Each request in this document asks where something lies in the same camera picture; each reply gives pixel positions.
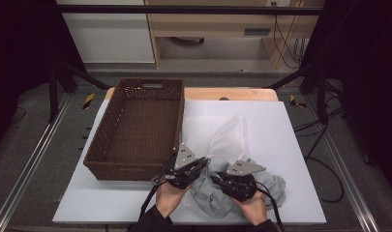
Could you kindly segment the white cabinet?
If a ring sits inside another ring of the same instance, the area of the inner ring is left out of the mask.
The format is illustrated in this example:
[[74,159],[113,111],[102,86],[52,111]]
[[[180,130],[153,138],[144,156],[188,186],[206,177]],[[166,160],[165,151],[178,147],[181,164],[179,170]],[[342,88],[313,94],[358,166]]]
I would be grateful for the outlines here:
[[63,17],[84,63],[153,63],[146,14],[68,14]]

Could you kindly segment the light wooden desk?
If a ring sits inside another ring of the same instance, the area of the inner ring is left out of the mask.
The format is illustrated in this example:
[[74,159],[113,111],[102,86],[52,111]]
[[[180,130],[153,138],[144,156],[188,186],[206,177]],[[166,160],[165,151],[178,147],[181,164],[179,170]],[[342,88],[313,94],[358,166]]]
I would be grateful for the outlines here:
[[[234,7],[323,7],[326,0],[144,0],[147,6],[234,6]],[[316,15],[246,14],[150,14],[152,35],[156,38],[261,38],[271,65],[279,68],[286,59],[287,44],[293,39],[309,39]],[[245,28],[270,28],[268,36],[244,36]]]

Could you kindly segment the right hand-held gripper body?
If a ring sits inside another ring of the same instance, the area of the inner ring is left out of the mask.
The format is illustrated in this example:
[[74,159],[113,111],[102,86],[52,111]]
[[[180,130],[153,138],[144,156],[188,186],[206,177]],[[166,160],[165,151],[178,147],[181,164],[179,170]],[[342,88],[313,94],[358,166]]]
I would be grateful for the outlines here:
[[236,161],[225,171],[228,178],[222,179],[223,193],[240,202],[251,199],[256,193],[254,174],[264,170],[263,166],[256,163],[246,160]]

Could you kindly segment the person's left hand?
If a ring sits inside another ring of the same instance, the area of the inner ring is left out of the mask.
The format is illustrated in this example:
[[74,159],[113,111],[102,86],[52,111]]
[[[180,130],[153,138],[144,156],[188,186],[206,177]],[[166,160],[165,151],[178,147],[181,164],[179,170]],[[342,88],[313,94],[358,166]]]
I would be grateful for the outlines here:
[[164,218],[168,218],[178,207],[181,199],[191,186],[184,189],[175,188],[169,182],[159,186],[156,191],[156,208]]

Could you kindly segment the black curtain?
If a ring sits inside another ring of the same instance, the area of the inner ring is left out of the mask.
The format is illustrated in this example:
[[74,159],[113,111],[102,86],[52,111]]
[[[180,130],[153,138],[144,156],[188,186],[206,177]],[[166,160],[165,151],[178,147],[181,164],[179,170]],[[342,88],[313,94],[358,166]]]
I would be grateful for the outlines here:
[[306,63],[344,85],[344,108],[364,151],[392,187],[392,0],[325,0]]
[[36,35],[42,31],[61,58],[83,71],[82,59],[63,15],[49,10],[57,0],[0,0],[0,141],[19,96],[48,82],[52,66]]

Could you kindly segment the person's right hand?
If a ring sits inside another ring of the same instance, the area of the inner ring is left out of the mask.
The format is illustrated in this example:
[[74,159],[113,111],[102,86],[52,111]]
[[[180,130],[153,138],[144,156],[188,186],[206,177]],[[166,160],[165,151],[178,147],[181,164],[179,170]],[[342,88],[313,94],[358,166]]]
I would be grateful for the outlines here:
[[246,220],[253,226],[267,221],[266,203],[264,194],[257,191],[251,199],[240,202],[235,198],[232,201],[241,209]]

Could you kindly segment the clear plastic bag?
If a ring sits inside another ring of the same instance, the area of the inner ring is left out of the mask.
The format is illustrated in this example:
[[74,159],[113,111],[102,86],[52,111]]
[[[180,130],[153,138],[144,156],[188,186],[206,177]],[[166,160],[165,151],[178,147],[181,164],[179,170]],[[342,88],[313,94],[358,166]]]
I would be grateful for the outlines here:
[[250,157],[246,119],[243,115],[186,117],[183,142],[198,158],[224,157],[229,164]]

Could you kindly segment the brown wicker basket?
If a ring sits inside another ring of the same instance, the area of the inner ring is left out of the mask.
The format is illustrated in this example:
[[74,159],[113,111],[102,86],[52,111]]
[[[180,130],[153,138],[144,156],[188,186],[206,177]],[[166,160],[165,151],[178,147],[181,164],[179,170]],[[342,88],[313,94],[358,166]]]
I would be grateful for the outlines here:
[[100,181],[151,180],[178,147],[184,103],[182,79],[121,79],[83,164]]

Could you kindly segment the aluminium floor rail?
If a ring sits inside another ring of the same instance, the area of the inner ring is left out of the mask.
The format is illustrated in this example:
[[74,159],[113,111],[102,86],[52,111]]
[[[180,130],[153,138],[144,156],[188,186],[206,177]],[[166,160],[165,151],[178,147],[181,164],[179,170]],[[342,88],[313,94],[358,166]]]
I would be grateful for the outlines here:
[[37,146],[33,150],[19,177],[15,181],[15,185],[13,186],[7,199],[1,207],[0,232],[4,232],[7,225],[9,224],[9,221],[12,218],[18,203],[20,202],[24,192],[26,191],[29,183],[31,182],[40,161],[43,159],[45,151],[48,148],[52,137],[56,133],[72,98],[73,94],[65,93],[63,95],[62,101],[59,104],[57,115],[53,118],[51,122],[47,124],[42,137],[38,141]]
[[333,182],[339,184],[342,195],[342,199],[337,203],[321,202],[321,206],[326,211],[327,223],[335,229],[345,228],[348,232],[379,232],[376,220],[329,131],[332,118],[342,111],[341,105],[331,97],[322,106],[326,107],[328,125],[319,124],[318,127],[323,131],[320,141],[327,159],[321,160],[310,155],[310,160],[329,168],[334,176]]

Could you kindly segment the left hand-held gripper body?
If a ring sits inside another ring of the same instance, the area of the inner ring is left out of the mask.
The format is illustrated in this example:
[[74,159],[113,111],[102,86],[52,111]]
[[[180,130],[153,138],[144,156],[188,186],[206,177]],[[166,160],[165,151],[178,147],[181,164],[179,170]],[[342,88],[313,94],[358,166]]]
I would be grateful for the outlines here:
[[185,189],[196,178],[196,166],[196,155],[185,144],[180,144],[166,159],[156,185],[169,182],[175,188]]

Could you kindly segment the wooden table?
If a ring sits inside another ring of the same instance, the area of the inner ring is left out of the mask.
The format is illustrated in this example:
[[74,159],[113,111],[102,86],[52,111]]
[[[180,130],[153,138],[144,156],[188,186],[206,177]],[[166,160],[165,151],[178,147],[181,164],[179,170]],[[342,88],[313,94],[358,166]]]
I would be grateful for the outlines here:
[[167,90],[163,87],[116,87],[110,88],[105,96],[111,100],[114,96],[122,100],[156,100],[156,101],[268,101],[279,99],[272,89],[262,88],[213,88],[213,87],[178,87]]

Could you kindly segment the grey garment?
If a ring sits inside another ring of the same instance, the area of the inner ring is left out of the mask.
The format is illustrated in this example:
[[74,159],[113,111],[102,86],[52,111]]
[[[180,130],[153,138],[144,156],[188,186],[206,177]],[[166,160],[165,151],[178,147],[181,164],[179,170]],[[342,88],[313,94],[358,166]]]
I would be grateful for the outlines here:
[[[241,209],[230,196],[223,193],[222,187],[215,185],[210,179],[211,176],[219,177],[217,172],[225,172],[229,166],[229,162],[224,157],[214,157],[192,184],[195,203],[212,218],[225,218],[230,213],[242,214]],[[271,175],[266,171],[255,173],[254,177],[259,188],[269,192],[278,206],[284,203],[286,182],[282,177]]]

